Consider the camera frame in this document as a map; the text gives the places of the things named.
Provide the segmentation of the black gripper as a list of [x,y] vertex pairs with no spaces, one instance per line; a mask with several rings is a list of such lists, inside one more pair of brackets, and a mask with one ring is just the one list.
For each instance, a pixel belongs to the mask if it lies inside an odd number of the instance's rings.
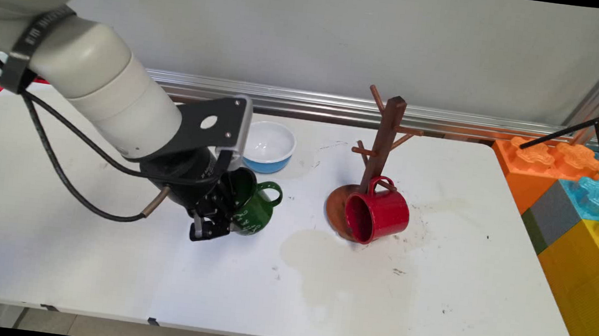
[[190,241],[206,241],[231,234],[233,214],[245,200],[247,172],[227,171],[232,158],[232,151],[216,157],[203,147],[145,160],[139,169],[157,187],[170,185],[168,197],[194,220]]

